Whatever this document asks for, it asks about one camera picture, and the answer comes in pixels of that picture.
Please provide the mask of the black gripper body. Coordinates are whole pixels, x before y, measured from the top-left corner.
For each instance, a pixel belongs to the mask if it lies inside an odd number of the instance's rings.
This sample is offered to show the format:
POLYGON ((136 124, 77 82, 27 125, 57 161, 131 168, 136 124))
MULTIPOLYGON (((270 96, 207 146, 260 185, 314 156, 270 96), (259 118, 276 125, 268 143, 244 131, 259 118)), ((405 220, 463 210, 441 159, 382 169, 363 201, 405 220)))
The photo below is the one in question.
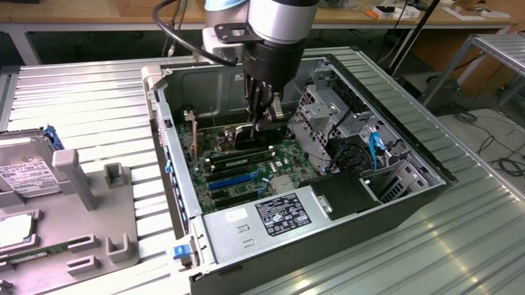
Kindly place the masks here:
POLYGON ((296 75, 304 45, 304 41, 294 44, 270 41, 247 43, 242 56, 244 80, 254 79, 272 89, 283 89, 296 75))

